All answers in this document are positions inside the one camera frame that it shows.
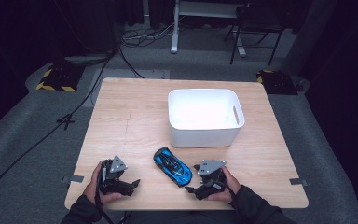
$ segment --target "chair leg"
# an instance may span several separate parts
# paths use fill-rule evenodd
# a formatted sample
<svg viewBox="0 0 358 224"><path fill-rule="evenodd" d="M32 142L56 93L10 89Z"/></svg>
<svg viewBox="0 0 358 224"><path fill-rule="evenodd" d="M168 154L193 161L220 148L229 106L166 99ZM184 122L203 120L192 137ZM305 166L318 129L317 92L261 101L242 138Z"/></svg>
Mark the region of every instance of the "chair leg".
<svg viewBox="0 0 358 224"><path fill-rule="evenodd" d="M234 54L235 54L235 50L237 49L237 43L238 43L238 38L240 37L240 32L241 32L241 28L240 26L238 26L237 33L235 34L234 47L232 49L231 60L229 61L229 64L232 64L232 61L234 60Z"/></svg>
<svg viewBox="0 0 358 224"><path fill-rule="evenodd" d="M271 65L272 58L274 57L275 50L276 50L276 49L277 49L277 47L278 47L279 40L281 39L281 35L282 35L282 31L280 31L280 32L279 32L279 34L278 34L278 38L277 38L277 41L275 42L274 49L272 50L271 57L269 58L268 65Z"/></svg>
<svg viewBox="0 0 358 224"><path fill-rule="evenodd" d="M226 35L226 37L225 37L225 42L226 42L226 40L227 40L229 34L231 34L232 29L234 29L234 25L231 25L231 28L229 29L229 31L228 31L228 33L227 33L227 35Z"/></svg>
<svg viewBox="0 0 358 224"><path fill-rule="evenodd" d="M263 37L261 37L261 39L257 42L257 44L260 44L261 41L263 41L267 37L268 34L269 33L264 34Z"/></svg>

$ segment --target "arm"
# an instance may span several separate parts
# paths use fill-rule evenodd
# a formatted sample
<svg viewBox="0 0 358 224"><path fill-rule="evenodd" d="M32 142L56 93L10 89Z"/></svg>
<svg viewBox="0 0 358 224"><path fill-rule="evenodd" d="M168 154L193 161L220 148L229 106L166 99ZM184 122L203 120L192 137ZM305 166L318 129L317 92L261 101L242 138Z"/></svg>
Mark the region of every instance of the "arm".
<svg viewBox="0 0 358 224"><path fill-rule="evenodd" d="M226 175L228 187L234 193L234 199L226 188L223 192L210 195L208 200L230 203L242 218L252 223L295 223L282 213L281 208L270 205L251 189L241 185L227 167L222 167L222 170Z"/></svg>
<svg viewBox="0 0 358 224"><path fill-rule="evenodd" d="M244 185L236 193L234 203L241 216L248 217L252 223L295 223L282 213L281 208L270 205Z"/></svg>
<svg viewBox="0 0 358 224"><path fill-rule="evenodd" d="M97 207L83 194L71 206L71 210L65 215L61 224L91 224L99 220L101 220L101 214Z"/></svg>
<svg viewBox="0 0 358 224"><path fill-rule="evenodd" d="M91 181L84 189L83 195L81 195L77 201L71 206L69 213L65 215L61 224L79 223L90 224L101 220L101 214L95 206L95 192L97 189L98 174L101 170L101 162L97 165L92 173ZM100 192L101 202L111 203L122 197L120 193L109 193L103 195Z"/></svg>

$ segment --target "wooden table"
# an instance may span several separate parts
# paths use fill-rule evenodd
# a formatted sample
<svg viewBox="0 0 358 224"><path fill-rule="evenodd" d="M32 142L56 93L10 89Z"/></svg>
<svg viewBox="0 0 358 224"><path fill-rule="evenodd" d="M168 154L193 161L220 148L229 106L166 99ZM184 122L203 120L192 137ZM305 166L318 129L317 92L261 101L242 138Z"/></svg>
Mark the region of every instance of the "wooden table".
<svg viewBox="0 0 358 224"><path fill-rule="evenodd" d="M230 89L241 102L245 124L230 147L175 148L170 144L168 93L175 89ZM194 194L177 187L153 161L154 153L168 147L192 168L205 160L227 161L227 168L240 183L250 187L273 205L304 208L308 199L298 178L269 99L259 83L106 78L89 123L74 175L65 200L70 206L90 182L99 161L118 155L128 169L120 180L141 179L130 197L108 204L115 210L231 209L222 202L199 201ZM200 186L193 169L190 187Z"/></svg>

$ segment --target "robotic hand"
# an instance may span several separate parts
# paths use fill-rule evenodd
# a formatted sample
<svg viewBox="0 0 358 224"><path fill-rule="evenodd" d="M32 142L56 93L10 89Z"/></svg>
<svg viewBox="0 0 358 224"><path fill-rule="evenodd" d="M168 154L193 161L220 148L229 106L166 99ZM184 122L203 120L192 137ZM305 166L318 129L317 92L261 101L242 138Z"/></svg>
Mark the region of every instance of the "robotic hand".
<svg viewBox="0 0 358 224"><path fill-rule="evenodd" d="M187 192L194 193L199 200L207 198L209 195L222 192L226 188L226 176L221 169L226 165L225 161L206 161L201 165L195 165L198 175L202 178L202 185L197 189L185 187Z"/></svg>
<svg viewBox="0 0 358 224"><path fill-rule="evenodd" d="M131 184L120 181L119 178L127 170L128 166L118 157L115 156L112 160L105 160L102 164L102 169L98 178L98 189L103 193L118 192L122 195L131 196L133 190L138 187L140 179Z"/></svg>

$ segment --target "gray carpet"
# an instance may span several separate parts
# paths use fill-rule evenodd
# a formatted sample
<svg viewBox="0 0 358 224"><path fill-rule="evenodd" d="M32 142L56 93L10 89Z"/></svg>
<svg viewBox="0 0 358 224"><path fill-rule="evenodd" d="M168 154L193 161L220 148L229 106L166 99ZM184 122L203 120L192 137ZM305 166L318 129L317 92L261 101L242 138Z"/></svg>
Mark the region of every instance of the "gray carpet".
<svg viewBox="0 0 358 224"><path fill-rule="evenodd" d="M255 81L258 70L277 70L282 66L296 38L290 31L285 32L271 66L267 66L270 49L249 49L247 57L237 54L230 65L233 40L223 42L226 31L183 31L177 54L170 54L169 36L147 47L122 49L135 69L170 71L170 79ZM37 91L35 87L48 66L29 76L29 94L0 121L0 174L56 127L57 119L71 113L84 100L95 73L102 67L87 67L76 92ZM129 68L116 55L105 69ZM304 94L270 95L269 99L299 176L310 184L305 187L309 207L283 212L297 223L358 223L358 203L351 182L324 138ZM68 212L63 205L67 186L61 181L75 169L92 109L79 107L73 116L75 123L67 130L59 127L0 181L0 223L60 222ZM123 214L111 211L109 215L118 222Z"/></svg>

